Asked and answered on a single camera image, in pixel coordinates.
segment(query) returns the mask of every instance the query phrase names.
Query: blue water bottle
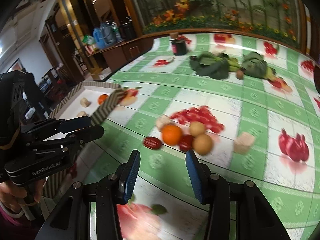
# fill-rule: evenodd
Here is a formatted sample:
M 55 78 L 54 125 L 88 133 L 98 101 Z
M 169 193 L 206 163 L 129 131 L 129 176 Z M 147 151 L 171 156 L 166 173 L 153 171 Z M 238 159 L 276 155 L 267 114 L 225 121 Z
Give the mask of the blue water bottle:
M 94 28 L 93 37 L 96 40 L 99 49 L 104 49 L 107 46 L 99 28 Z
M 102 38 L 104 39 L 107 47 L 112 46 L 116 43 L 116 37 L 114 35 L 112 26 L 108 23 L 101 23 L 100 25 L 100 32 Z

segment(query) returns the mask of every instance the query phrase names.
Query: picture frame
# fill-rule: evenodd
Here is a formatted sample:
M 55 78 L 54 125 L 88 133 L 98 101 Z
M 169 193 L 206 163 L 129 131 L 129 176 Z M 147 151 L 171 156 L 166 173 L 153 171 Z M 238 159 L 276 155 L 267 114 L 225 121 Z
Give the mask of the picture frame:
M 20 58 L 18 58 L 12 65 L 11 67 L 7 70 L 7 72 L 11 72 L 14 70 L 19 70 L 21 71 L 23 68 L 22 62 L 20 60 Z

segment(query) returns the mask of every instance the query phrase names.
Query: green checkered tablecloth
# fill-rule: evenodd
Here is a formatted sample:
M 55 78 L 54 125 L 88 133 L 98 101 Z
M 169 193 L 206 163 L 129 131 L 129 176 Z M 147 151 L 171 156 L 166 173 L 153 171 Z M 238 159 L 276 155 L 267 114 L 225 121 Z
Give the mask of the green checkered tablecloth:
M 173 57 L 169 37 L 159 38 L 149 52 L 108 80 L 122 87 L 142 88 L 136 102 L 118 106 L 104 122 L 105 134 L 96 141 L 104 153 L 91 167 L 85 183 L 113 173 L 133 149 L 138 149 L 141 166 L 134 203 L 148 207 L 160 204 L 167 210 L 156 219 L 158 238 L 149 239 L 199 239 L 208 207 L 201 206 L 194 197 L 185 154 L 167 145 L 152 151 L 142 145 L 142 140 L 146 136 L 161 138 L 155 127 L 161 114 L 207 105 L 226 128 L 215 135 L 212 152 L 198 158 L 228 181 L 254 181 L 291 239 L 308 239 L 320 220 L 320 110 L 314 100 L 318 93 L 312 74 L 301 67 L 309 58 L 281 45 L 277 55 L 265 57 L 292 93 L 275 90 L 266 80 L 248 76 L 238 80 L 234 73 L 225 80 L 213 80 L 194 74 L 188 63 L 190 55 L 225 51 L 242 62 L 243 54 L 265 54 L 265 41 L 232 35 L 229 43 L 217 44 L 213 33 L 185 36 L 192 41 L 187 55 L 175 56 L 168 65 L 154 66 L 159 59 Z M 281 153 L 278 137 L 282 128 L 291 136 L 305 135 L 310 152 L 306 163 L 295 163 Z M 233 140 L 244 131 L 253 134 L 256 141 L 247 155 L 235 154 Z M 231 219 L 230 239 L 234 239 L 234 203 Z M 94 225 L 92 206 L 92 239 Z

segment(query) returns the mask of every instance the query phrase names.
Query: orange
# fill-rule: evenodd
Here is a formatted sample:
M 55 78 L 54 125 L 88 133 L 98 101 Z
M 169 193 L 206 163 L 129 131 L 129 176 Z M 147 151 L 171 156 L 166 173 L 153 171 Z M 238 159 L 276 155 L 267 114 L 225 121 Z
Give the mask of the orange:
M 108 97 L 108 95 L 106 95 L 106 94 L 99 96 L 99 98 L 98 98 L 99 105 L 102 105 L 102 103 L 107 99 L 107 97 Z
M 183 135 L 182 129 L 174 124 L 165 125 L 161 132 L 163 142 L 170 146 L 177 145 Z

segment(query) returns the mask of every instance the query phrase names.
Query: finger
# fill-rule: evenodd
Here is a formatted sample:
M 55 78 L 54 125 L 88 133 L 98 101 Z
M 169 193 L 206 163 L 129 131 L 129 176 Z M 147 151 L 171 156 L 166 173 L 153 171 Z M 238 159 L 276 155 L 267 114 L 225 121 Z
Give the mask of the finger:
M 11 194 L 15 197 L 24 198 L 27 196 L 27 192 L 23 187 L 17 187 L 17 185 L 14 185 L 10 180 L 0 183 L 0 190 L 3 193 Z
M 6 193 L 1 193 L 0 200 L 7 208 L 11 209 L 16 213 L 20 212 L 21 207 L 14 196 Z
M 41 199 L 42 188 L 44 183 L 45 183 L 45 179 L 41 179 L 35 182 L 35 195 L 33 198 L 38 203 L 40 202 L 40 199 Z

